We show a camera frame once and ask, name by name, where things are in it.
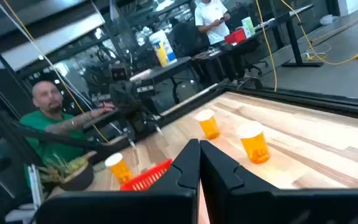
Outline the green white container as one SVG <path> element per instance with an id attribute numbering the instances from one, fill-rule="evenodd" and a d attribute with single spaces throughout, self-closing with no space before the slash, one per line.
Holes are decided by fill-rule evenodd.
<path id="1" fill-rule="evenodd" d="M 255 29 L 251 17 L 246 17 L 243 20 L 241 20 L 241 22 L 246 38 L 248 39 L 251 36 L 253 36 L 255 34 Z"/>

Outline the black office chair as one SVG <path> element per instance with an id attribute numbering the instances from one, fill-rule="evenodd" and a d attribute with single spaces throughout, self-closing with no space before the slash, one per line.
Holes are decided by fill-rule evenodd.
<path id="1" fill-rule="evenodd" d="M 193 57 L 209 47 L 207 35 L 198 30 L 194 21 L 174 23 L 169 35 L 174 51 L 182 56 Z"/>

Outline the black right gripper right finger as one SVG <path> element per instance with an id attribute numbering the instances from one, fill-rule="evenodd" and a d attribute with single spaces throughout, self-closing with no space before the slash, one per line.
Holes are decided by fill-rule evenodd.
<path id="1" fill-rule="evenodd" d="M 358 189 L 279 189 L 209 141 L 200 148 L 211 224 L 358 224 Z"/>

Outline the white yellow wipes canister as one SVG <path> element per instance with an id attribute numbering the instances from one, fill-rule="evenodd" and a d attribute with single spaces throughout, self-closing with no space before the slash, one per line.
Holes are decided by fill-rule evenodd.
<path id="1" fill-rule="evenodd" d="M 163 30 L 151 34 L 149 41 L 162 67 L 167 67 L 177 61 L 172 46 Z"/>

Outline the silver bracket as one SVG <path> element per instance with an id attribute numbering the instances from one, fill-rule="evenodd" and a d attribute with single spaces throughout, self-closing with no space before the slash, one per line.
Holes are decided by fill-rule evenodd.
<path id="1" fill-rule="evenodd" d="M 35 211 L 37 211 L 45 200 L 44 188 L 41 183 L 38 168 L 34 164 L 31 164 L 27 167 L 27 171 L 29 176 L 33 205 Z"/>

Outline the white bag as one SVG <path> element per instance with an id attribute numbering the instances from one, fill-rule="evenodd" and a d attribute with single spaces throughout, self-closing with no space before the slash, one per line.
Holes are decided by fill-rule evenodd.
<path id="1" fill-rule="evenodd" d="M 328 15 L 323 16 L 323 17 L 319 20 L 319 23 L 320 23 L 322 26 L 327 26 L 327 25 L 332 24 L 335 20 L 336 20 L 336 16 L 334 16 L 334 15 L 332 15 L 332 14 L 328 14 Z"/>

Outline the black desk with T-legs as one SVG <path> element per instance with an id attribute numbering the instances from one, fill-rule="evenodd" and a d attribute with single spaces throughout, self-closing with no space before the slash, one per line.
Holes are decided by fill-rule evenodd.
<path id="1" fill-rule="evenodd" d="M 279 27 L 281 23 L 285 23 L 285 25 L 287 27 L 287 33 L 289 36 L 289 40 L 290 40 L 290 44 L 291 44 L 291 48 L 292 48 L 292 52 L 293 52 L 295 61 L 294 62 L 286 62 L 286 63 L 282 64 L 282 67 L 322 67 L 324 65 L 323 62 L 305 62 L 305 61 L 303 61 L 303 59 L 301 57 L 300 48 L 298 46 L 298 41 L 296 39 L 295 28 L 294 28 L 293 21 L 292 21 L 293 17 L 296 17 L 297 15 L 299 15 L 309 9 L 312 9 L 314 7 L 314 4 L 308 4 L 306 6 L 298 8 L 298 9 L 290 9 L 289 8 L 285 12 L 279 14 L 278 16 L 272 17 L 268 21 L 263 21 L 263 15 L 262 15 L 260 7 L 259 7 L 259 0 L 255 0 L 255 3 L 256 3 L 256 6 L 257 6 L 257 9 L 259 12 L 259 17 L 260 17 L 259 27 L 262 29 L 262 31 L 264 31 L 267 28 L 274 29 L 275 31 L 277 31 L 277 27 Z"/>

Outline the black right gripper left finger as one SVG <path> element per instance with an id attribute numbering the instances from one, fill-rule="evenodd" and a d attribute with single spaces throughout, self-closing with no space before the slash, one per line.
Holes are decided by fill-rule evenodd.
<path id="1" fill-rule="evenodd" d="M 191 139 L 151 188 L 65 192 L 47 200 L 36 224 L 197 224 L 200 142 Z"/>

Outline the red plastic mesh basket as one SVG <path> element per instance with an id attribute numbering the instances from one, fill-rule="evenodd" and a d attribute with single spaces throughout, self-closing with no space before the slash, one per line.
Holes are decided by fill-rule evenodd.
<path id="1" fill-rule="evenodd" d="M 155 165 L 146 172 L 133 179 L 129 180 L 125 184 L 121 185 L 121 191 L 141 191 L 148 190 L 161 176 L 169 170 L 173 160 L 167 159 L 163 163 Z"/>

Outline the long black desk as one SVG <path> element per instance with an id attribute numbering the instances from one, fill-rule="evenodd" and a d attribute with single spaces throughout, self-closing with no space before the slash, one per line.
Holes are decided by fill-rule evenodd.
<path id="1" fill-rule="evenodd" d="M 228 79 L 230 82 L 245 77 L 246 71 L 257 71 L 257 76 L 262 75 L 262 69 L 256 64 L 264 63 L 264 60 L 250 61 L 252 53 L 256 53 L 260 43 L 256 37 L 242 40 L 236 45 L 225 41 L 218 42 L 209 47 L 208 50 L 198 53 L 192 58 L 194 69 L 203 75 L 205 79 L 212 82 L 220 82 Z"/>

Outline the person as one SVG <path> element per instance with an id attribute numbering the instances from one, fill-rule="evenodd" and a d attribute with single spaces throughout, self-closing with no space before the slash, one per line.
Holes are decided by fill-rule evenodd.
<path id="1" fill-rule="evenodd" d="M 221 0 L 200 0 L 195 9 L 195 26 L 207 35 L 210 45 L 224 41 L 229 35 L 226 21 L 230 18 Z"/>
<path id="2" fill-rule="evenodd" d="M 63 95 L 56 85 L 49 81 L 40 81 L 32 88 L 32 99 L 37 111 L 31 112 L 20 119 L 20 123 L 52 134 L 62 134 L 74 139 L 85 140 L 83 126 L 112 111 L 111 102 L 103 103 L 99 108 L 77 116 L 63 112 Z M 85 155 L 85 150 L 59 143 L 45 142 L 27 138 L 27 142 L 40 156 L 46 166 L 57 163 L 59 159 L 71 162 Z"/>

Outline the succulent plant in dark pot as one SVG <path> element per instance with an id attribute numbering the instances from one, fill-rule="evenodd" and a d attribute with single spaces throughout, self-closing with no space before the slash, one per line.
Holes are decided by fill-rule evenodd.
<path id="1" fill-rule="evenodd" d="M 43 183 L 53 182 L 64 191 L 82 191 L 93 182 L 94 170 L 90 159 L 97 155 L 96 151 L 89 151 L 70 162 L 54 154 L 53 159 L 47 159 L 45 167 L 38 167 Z"/>

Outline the red box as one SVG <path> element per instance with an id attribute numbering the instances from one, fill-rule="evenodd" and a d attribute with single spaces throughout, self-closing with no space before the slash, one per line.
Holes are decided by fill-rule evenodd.
<path id="1" fill-rule="evenodd" d="M 246 35 L 243 28 L 235 30 L 233 33 L 224 37 L 224 41 L 227 44 L 238 44 L 246 40 Z"/>

